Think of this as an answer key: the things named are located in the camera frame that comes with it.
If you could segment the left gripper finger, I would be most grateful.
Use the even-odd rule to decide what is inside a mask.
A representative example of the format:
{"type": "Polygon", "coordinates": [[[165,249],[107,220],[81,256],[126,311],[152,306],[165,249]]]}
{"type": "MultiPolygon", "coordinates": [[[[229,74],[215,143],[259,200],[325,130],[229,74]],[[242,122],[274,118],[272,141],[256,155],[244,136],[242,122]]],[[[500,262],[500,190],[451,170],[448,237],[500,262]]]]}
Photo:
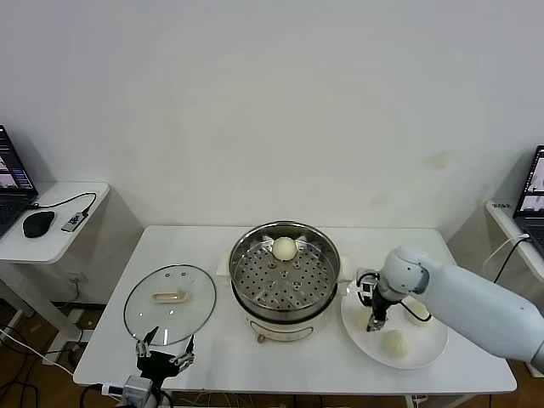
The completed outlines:
{"type": "Polygon", "coordinates": [[[186,345],[184,353],[171,358],[169,362],[179,368],[189,367],[195,359],[194,348],[195,348],[195,335],[192,335],[186,345]]]}
{"type": "Polygon", "coordinates": [[[159,326],[154,327],[151,331],[145,334],[142,340],[138,340],[136,342],[135,350],[139,359],[151,357],[150,343],[154,339],[158,329],[159,326]]]}

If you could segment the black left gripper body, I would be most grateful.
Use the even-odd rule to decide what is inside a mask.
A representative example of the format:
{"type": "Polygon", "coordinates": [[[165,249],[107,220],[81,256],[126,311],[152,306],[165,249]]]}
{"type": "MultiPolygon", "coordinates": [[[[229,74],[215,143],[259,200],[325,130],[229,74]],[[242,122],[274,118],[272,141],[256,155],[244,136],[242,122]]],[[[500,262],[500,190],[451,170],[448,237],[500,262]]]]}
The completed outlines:
{"type": "Polygon", "coordinates": [[[175,355],[151,351],[150,358],[137,358],[137,368],[140,370],[140,376],[151,381],[164,381],[167,378],[176,377],[186,368],[179,368],[170,363],[169,360],[173,357],[175,355]]]}

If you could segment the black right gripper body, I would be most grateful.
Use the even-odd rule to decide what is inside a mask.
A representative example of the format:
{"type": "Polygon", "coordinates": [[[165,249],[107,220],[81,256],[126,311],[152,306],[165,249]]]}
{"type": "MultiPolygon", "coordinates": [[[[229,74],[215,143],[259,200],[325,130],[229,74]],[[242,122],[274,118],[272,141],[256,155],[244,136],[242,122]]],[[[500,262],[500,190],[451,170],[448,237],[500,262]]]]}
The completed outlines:
{"type": "Polygon", "coordinates": [[[368,324],[373,321],[379,321],[378,318],[381,315],[388,316],[388,309],[393,305],[400,303],[401,300],[401,297],[394,297],[393,299],[386,298],[378,288],[375,289],[372,294],[371,315],[368,324]]]}

